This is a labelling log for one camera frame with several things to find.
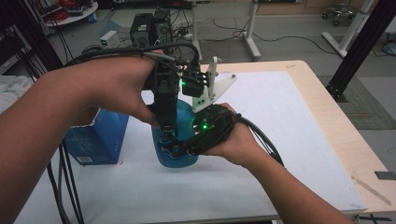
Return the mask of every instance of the blue bottle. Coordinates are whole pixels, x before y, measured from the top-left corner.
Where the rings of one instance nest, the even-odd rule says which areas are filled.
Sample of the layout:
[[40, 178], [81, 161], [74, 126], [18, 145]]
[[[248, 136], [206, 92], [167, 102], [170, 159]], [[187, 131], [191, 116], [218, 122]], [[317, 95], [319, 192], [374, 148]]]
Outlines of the blue bottle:
[[[177, 100], [177, 139], [180, 141], [188, 140], [195, 135], [192, 127], [195, 115], [192, 112], [191, 105], [182, 100]], [[172, 158], [169, 152], [163, 149], [163, 145], [168, 142], [163, 141], [165, 133], [159, 128], [151, 128], [152, 139], [154, 141], [155, 151], [160, 163], [169, 168], [182, 168], [195, 164], [198, 161], [198, 156], [191, 156], [189, 154]]]

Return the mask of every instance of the wire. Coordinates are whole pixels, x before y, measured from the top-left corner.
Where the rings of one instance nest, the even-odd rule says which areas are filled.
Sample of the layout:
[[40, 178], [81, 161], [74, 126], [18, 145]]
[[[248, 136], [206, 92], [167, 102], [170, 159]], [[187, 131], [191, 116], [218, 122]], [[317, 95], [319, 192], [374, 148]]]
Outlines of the wire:
[[[216, 24], [215, 20], [213, 20], [213, 24], [215, 24], [217, 27], [222, 28], [222, 29], [229, 29], [229, 30], [235, 29], [235, 28], [233, 28], [233, 27], [220, 26], [220, 25]], [[238, 36], [239, 36], [242, 32], [245, 32], [245, 27], [247, 26], [247, 24], [248, 24], [248, 21], [247, 21], [247, 23], [245, 24], [245, 26], [244, 26], [242, 29], [237, 29], [237, 28], [236, 28], [237, 31], [235, 31], [235, 32], [240, 32], [240, 33], [238, 34]], [[224, 41], [224, 40], [233, 39], [233, 38], [238, 37], [238, 36], [235, 36], [235, 32], [233, 33], [233, 37], [229, 37], [229, 38], [225, 38], [225, 39], [221, 39], [221, 40], [207, 39], [207, 41]], [[325, 52], [325, 53], [332, 54], [332, 55], [338, 55], [337, 53], [329, 52], [329, 51], [323, 49], [323, 48], [322, 48], [320, 45], [318, 45], [315, 41], [313, 41], [313, 40], [311, 40], [311, 39], [308, 39], [308, 38], [305, 38], [305, 37], [302, 37], [302, 36], [297, 36], [297, 35], [286, 35], [286, 36], [282, 36], [282, 37], [277, 38], [277, 39], [264, 39], [264, 38], [262, 38], [261, 36], [255, 34], [254, 32], [253, 32], [253, 34], [254, 34], [255, 36], [257, 36], [260, 40], [265, 41], [265, 42], [276, 42], [276, 41], [278, 41], [278, 40], [285, 39], [285, 38], [299, 38], [299, 39], [307, 40], [307, 41], [313, 43], [314, 45], [316, 45], [320, 50], [322, 50], [322, 51]]]
[[194, 51], [194, 58], [191, 61], [191, 65], [194, 66], [199, 66], [199, 52], [198, 49], [191, 43], [184, 43], [184, 42], [178, 42], [178, 43], [169, 43], [166, 45], [159, 45], [159, 46], [149, 46], [146, 47], [145, 49], [131, 49], [131, 48], [121, 48], [121, 49], [102, 49], [102, 50], [97, 50], [93, 52], [88, 52], [85, 54], [82, 54], [75, 58], [74, 60], [70, 61], [67, 63], [65, 66], [70, 66], [73, 64], [77, 63], [82, 63], [88, 60], [95, 59], [94, 57], [100, 56], [100, 58], [107, 57], [108, 55], [112, 54], [119, 54], [119, 55], [142, 55], [144, 52], [149, 52], [155, 49], [167, 49], [167, 48], [173, 48], [173, 47], [188, 47]]
[[185, 19], [186, 22], [187, 22], [187, 27], [189, 27], [189, 26], [190, 26], [189, 20], [187, 20], [186, 13], [184, 12], [184, 9], [183, 9], [183, 15], [184, 15], [184, 19]]
[[102, 49], [102, 47], [99, 46], [99, 45], [89, 45], [87, 48], [85, 48], [85, 49], [81, 52], [81, 54], [88, 53], [88, 52], [90, 52], [90, 51], [92, 51], [92, 50], [99, 50], [99, 49]]
[[254, 123], [250, 120], [243, 118], [242, 116], [236, 116], [237, 121], [243, 124], [246, 124], [250, 130], [252, 130], [255, 134], [257, 134], [265, 144], [262, 144], [264, 148], [266, 148], [267, 152], [269, 152], [270, 156], [273, 157], [276, 161], [278, 161], [282, 166], [285, 166], [282, 159], [280, 158], [279, 153], [276, 150], [276, 147], [271, 142], [271, 140], [259, 129]]
[[70, 154], [69, 154], [69, 151], [68, 151], [68, 149], [66, 147], [66, 142], [64, 140], [62, 141], [62, 145], [64, 147], [64, 155], [66, 157], [67, 169], [68, 169], [69, 174], [70, 174], [70, 180], [71, 180], [71, 183], [72, 183], [74, 196], [76, 198], [76, 204], [77, 204], [77, 210], [78, 211], [76, 212], [76, 210], [75, 210], [75, 212], [76, 212], [76, 215], [79, 216], [79, 220], [80, 220], [79, 223], [83, 224], [84, 223], [84, 218], [82, 216], [81, 206], [79, 205], [79, 198], [78, 198], [78, 193], [77, 193], [77, 188], [76, 188], [76, 182], [75, 182], [75, 178], [74, 178], [74, 175], [73, 175], [72, 165], [71, 165], [71, 162], [70, 162]]
[[58, 212], [59, 212], [59, 216], [61, 217], [62, 223], [65, 223], [64, 220], [64, 216], [61, 212], [61, 207], [59, 205], [59, 199], [58, 199], [58, 193], [57, 193], [57, 186], [56, 186], [56, 181], [55, 181], [55, 177], [53, 176], [53, 171], [52, 171], [52, 165], [51, 162], [49, 162], [48, 166], [47, 166], [47, 173], [49, 175], [49, 182], [52, 185], [52, 190], [53, 190], [53, 196], [55, 197], [55, 202], [56, 202], [56, 206], [58, 207]]
[[60, 212], [62, 216], [64, 217], [64, 222], [67, 224], [70, 224], [70, 220], [64, 211], [64, 203], [62, 202], [62, 170], [63, 170], [63, 162], [62, 159], [64, 157], [61, 154], [61, 150], [59, 150], [59, 170], [58, 170], [58, 189], [57, 189], [57, 196], [58, 196], [58, 202], [59, 202], [59, 207], [60, 207]]
[[143, 53], [145, 56], [150, 57], [150, 58], [161, 58], [169, 62], [174, 62], [176, 58], [168, 56], [166, 54], [161, 54], [161, 53], [155, 53], [155, 52], [144, 52]]
[[372, 52], [373, 52], [373, 54], [374, 54], [376, 57], [378, 57], [378, 58], [380, 58], [380, 57], [387, 57], [387, 56], [393, 56], [393, 55], [390, 55], [390, 54], [381, 54], [381, 55], [379, 55], [379, 54], [377, 54], [373, 49], [372, 49]]
[[[44, 1], [44, 2], [46, 3], [47, 7], [50, 7], [50, 5], [48, 4], [47, 1]], [[62, 33], [61, 29], [58, 28], [58, 22], [57, 22], [56, 20], [55, 20], [55, 21], [54, 21], [54, 20], [49, 20], [49, 21], [50, 21], [50, 23], [52, 24], [52, 27], [55, 28], [56, 33], [58, 34], [58, 36], [59, 36], [59, 38], [60, 38], [60, 40], [61, 40], [61, 42], [62, 42], [62, 46], [64, 47], [64, 55], [65, 55], [65, 57], [66, 57], [66, 62], [69, 61], [69, 59], [68, 59], [68, 54], [67, 54], [67, 53], [70, 54], [70, 57], [71, 57], [72, 60], [73, 60], [73, 59], [74, 59], [73, 54], [72, 54], [72, 52], [71, 52], [69, 46], [67, 45], [66, 40], [64, 39], [64, 34]]]
[[179, 15], [180, 15], [180, 9], [177, 11], [177, 15], [176, 15], [175, 19], [171, 22], [171, 26], [173, 26], [173, 23], [175, 23], [175, 21], [177, 20]]
[[332, 54], [332, 55], [338, 55], [338, 53], [329, 52], [329, 51], [327, 51], [327, 50], [321, 48], [315, 41], [313, 41], [313, 40], [311, 40], [311, 39], [308, 39], [308, 38], [306, 38], [306, 37], [302, 37], [302, 36], [297, 36], [297, 35], [286, 35], [286, 36], [282, 36], [282, 37], [277, 38], [277, 39], [264, 39], [264, 38], [262, 38], [261, 36], [255, 34], [255, 33], [253, 33], [253, 34], [254, 34], [255, 36], [257, 36], [260, 40], [263, 40], [263, 41], [266, 41], [266, 42], [275, 42], [275, 41], [278, 41], [278, 40], [281, 40], [281, 39], [286, 39], [286, 38], [298, 38], [298, 39], [303, 39], [303, 40], [307, 40], [307, 41], [313, 43], [314, 45], [316, 45], [320, 50], [322, 50], [322, 51], [325, 52], [325, 53]]

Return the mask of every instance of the gray floor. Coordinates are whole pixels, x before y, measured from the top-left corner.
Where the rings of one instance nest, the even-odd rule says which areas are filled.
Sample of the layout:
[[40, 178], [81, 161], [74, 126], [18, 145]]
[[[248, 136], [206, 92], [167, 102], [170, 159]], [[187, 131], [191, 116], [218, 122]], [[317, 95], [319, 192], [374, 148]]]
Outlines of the gray floor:
[[[86, 20], [68, 24], [63, 27], [62, 33], [74, 56], [92, 44], [100, 44], [99, 36], [110, 29], [123, 31], [120, 37], [128, 36], [129, 28], [126, 24], [132, 24], [136, 10], [130, 8], [97, 11], [99, 21], [88, 23]], [[186, 13], [191, 22], [190, 12]], [[177, 19], [176, 23], [186, 25], [184, 16]], [[222, 19], [215, 20], [217, 25], [226, 27], [242, 28], [247, 19]], [[341, 21], [339, 27], [332, 26], [332, 20], [324, 21], [321, 15], [304, 16], [263, 16], [256, 18], [254, 33], [264, 39], [276, 39], [282, 36], [300, 36], [315, 41], [323, 49], [335, 53], [332, 47], [321, 36], [324, 31], [329, 32], [335, 39], [342, 39], [347, 31], [350, 21]], [[223, 39], [232, 36], [234, 30], [221, 29], [214, 25], [212, 20], [199, 22], [199, 36], [202, 41], [201, 48], [203, 63], [209, 62], [214, 55], [222, 58], [226, 63], [251, 62], [251, 55], [246, 48], [245, 41], [239, 38], [215, 42], [208, 39]], [[332, 76], [340, 65], [342, 58], [320, 50], [315, 44], [301, 38], [284, 38], [269, 42], [253, 36], [255, 43], [262, 54], [260, 62], [302, 60], [308, 63], [317, 76]], [[65, 61], [64, 48], [57, 35], [49, 38], [61, 58]], [[378, 41], [374, 51], [378, 55], [384, 53], [380, 48], [384, 44], [384, 38]], [[396, 58], [392, 56], [377, 57], [371, 53], [365, 60], [356, 76], [379, 101], [379, 103], [396, 119]], [[18, 66], [12, 68], [9, 73], [22, 72]], [[371, 146], [375, 154], [392, 172], [396, 172], [396, 130], [368, 131], [360, 130], [361, 135]], [[380, 214], [378, 216], [390, 217], [396, 220], [396, 213]]]

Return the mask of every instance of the white table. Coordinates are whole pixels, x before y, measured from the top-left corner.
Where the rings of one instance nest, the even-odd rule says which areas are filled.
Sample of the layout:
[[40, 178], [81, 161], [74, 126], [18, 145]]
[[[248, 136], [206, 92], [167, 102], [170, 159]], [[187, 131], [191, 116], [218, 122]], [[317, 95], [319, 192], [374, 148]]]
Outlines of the white table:
[[[261, 127], [288, 170], [309, 188], [346, 214], [395, 209], [396, 184], [378, 181], [369, 174], [386, 169], [306, 63], [221, 64], [218, 71], [239, 76], [219, 100], [230, 102]], [[152, 98], [150, 92], [144, 95]], [[121, 164], [81, 167], [73, 162], [86, 223], [278, 218], [260, 184], [245, 169], [214, 157], [200, 157], [184, 169], [164, 168], [151, 141], [149, 127], [130, 119]], [[65, 209], [72, 214], [69, 203]], [[47, 175], [16, 223], [26, 220], [59, 221]]]

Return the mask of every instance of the cardboard box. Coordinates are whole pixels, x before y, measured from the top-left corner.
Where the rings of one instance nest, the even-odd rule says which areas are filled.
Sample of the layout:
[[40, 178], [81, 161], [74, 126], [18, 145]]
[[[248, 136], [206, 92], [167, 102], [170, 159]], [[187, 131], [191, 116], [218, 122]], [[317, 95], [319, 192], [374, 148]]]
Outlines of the cardboard box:
[[128, 118], [98, 108], [85, 111], [65, 136], [69, 154], [81, 165], [116, 164]]

